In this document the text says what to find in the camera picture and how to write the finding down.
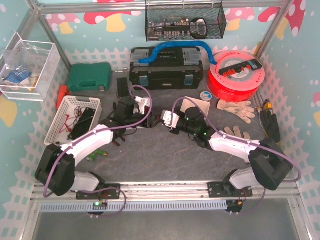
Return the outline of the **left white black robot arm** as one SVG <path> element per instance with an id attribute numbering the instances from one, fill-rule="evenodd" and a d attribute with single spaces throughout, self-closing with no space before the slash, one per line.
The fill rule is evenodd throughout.
<path id="1" fill-rule="evenodd" d="M 92 172 L 77 172 L 76 166 L 99 148 L 122 139 L 127 129 L 152 128 L 153 117 L 150 97 L 122 97 L 113 117 L 69 143 L 47 146 L 35 172 L 35 179 L 44 185 L 44 196 L 97 191 L 103 180 Z"/>

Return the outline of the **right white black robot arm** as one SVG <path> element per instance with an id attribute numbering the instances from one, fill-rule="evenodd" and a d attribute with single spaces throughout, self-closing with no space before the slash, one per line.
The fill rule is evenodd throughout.
<path id="1" fill-rule="evenodd" d="M 216 131 L 206 123 L 205 115 L 197 107 L 180 114 L 164 110 L 161 119 L 171 133 L 188 134 L 200 148 L 227 153 L 249 163 L 249 168 L 236 169 L 226 178 L 237 190 L 261 185 L 275 191 L 293 169 L 293 164 L 284 158 L 273 139 L 251 140 Z"/>

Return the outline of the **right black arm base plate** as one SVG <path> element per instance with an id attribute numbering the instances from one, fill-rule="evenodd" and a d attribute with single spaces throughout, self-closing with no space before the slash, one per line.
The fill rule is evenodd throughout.
<path id="1" fill-rule="evenodd" d="M 231 183 L 222 181 L 208 182 L 207 191 L 209 198 L 245 198 L 253 196 L 253 192 L 250 187 L 237 189 Z"/>

